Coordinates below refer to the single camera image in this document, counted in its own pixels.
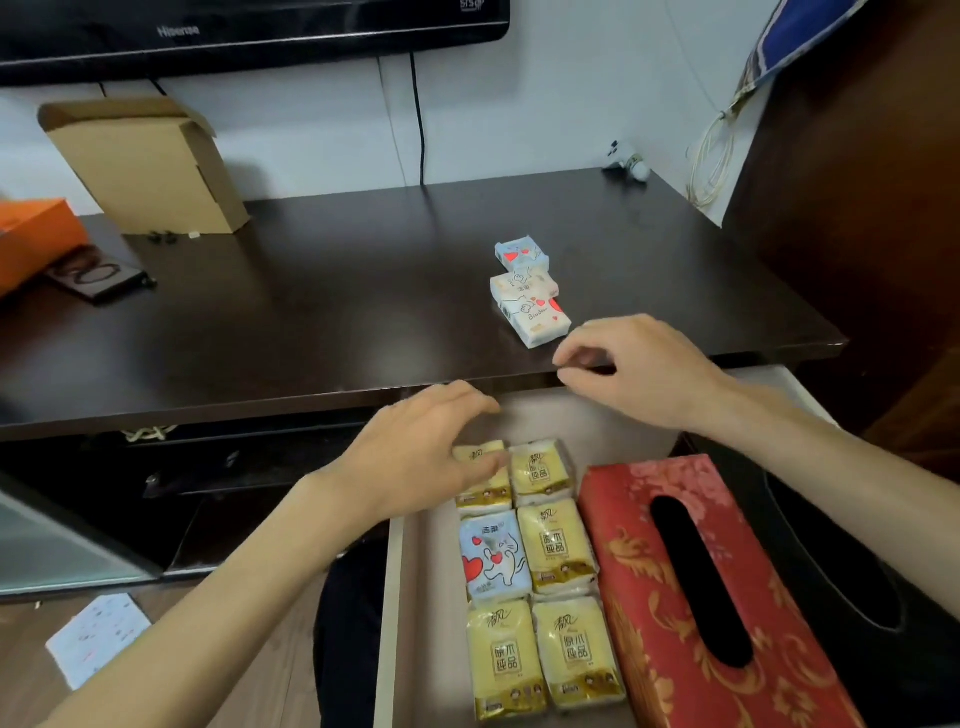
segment hand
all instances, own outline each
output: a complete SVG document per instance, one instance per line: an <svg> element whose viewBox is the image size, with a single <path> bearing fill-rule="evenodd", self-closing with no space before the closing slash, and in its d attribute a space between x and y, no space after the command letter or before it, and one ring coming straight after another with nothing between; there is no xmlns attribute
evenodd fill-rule
<svg viewBox="0 0 960 728"><path fill-rule="evenodd" d="M384 407L352 445L321 473L357 498L370 499L375 522L432 508L508 464L508 453L489 452L461 463L451 448L464 426L500 405L465 381L437 384Z"/></svg>
<svg viewBox="0 0 960 728"><path fill-rule="evenodd" d="M579 367L606 352L616 374ZM560 381L578 395L648 425L703 434L736 380L710 362L683 334L640 314L588 321L557 348Z"/></svg>

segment dark wooden desk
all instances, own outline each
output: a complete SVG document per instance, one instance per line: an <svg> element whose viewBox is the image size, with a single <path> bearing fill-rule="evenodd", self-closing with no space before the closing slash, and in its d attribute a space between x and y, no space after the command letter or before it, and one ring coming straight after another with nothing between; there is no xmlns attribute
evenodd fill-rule
<svg viewBox="0 0 960 728"><path fill-rule="evenodd" d="M237 235L129 247L159 281L91 306L0 302L0 439L332 409L553 371L492 304L493 243L532 235L574 324L646 311L727 366L830 356L841 333L665 182L598 170L249 205Z"/></svg>

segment hisense logo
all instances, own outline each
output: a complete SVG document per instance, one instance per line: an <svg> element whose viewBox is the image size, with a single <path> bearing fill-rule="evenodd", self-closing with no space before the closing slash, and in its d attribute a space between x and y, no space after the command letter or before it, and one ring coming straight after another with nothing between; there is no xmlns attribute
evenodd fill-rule
<svg viewBox="0 0 960 728"><path fill-rule="evenodd" d="M198 36L200 34L200 28L196 25L181 25L178 28L161 25L157 27L156 32L160 37Z"/></svg>

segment small white object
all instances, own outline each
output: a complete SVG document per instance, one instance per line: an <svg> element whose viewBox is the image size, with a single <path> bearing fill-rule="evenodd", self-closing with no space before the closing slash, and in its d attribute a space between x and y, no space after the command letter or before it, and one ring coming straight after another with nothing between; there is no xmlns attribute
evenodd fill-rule
<svg viewBox="0 0 960 728"><path fill-rule="evenodd" d="M47 651L76 690L149 626L130 595L98 596L47 641Z"/></svg>
<svg viewBox="0 0 960 728"><path fill-rule="evenodd" d="M511 240L509 243L497 243L493 246L493 252L496 259L511 273L516 268L531 266L547 272L550 270L550 256L540 249L530 235Z"/></svg>
<svg viewBox="0 0 960 728"><path fill-rule="evenodd" d="M538 295L555 299L560 295L560 286L541 268L515 268L490 279L490 292L497 305L504 301L516 301L523 296Z"/></svg>
<svg viewBox="0 0 960 728"><path fill-rule="evenodd" d="M640 152L634 149L630 142L615 141L610 145L604 169L613 169L614 167L622 167L627 170L627 174L637 182L646 182L650 179L650 167L646 165Z"/></svg>
<svg viewBox="0 0 960 728"><path fill-rule="evenodd" d="M500 311L516 331L527 349L548 344L570 333L572 322L554 299L536 294L504 301Z"/></svg>

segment tissue box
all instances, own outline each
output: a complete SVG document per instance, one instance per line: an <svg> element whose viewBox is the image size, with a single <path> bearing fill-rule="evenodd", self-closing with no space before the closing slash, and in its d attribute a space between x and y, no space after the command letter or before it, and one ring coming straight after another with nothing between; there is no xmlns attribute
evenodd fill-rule
<svg viewBox="0 0 960 728"><path fill-rule="evenodd" d="M544 253L529 235L509 243L497 243L493 246L493 251L496 259L503 263L503 267L508 271L530 266L544 271L550 270L550 256Z"/></svg>
<svg viewBox="0 0 960 728"><path fill-rule="evenodd" d="M722 664L701 638L650 516L661 496L685 506L730 593L753 648L744 668ZM864 728L709 457L590 468L580 510L641 725Z"/></svg>

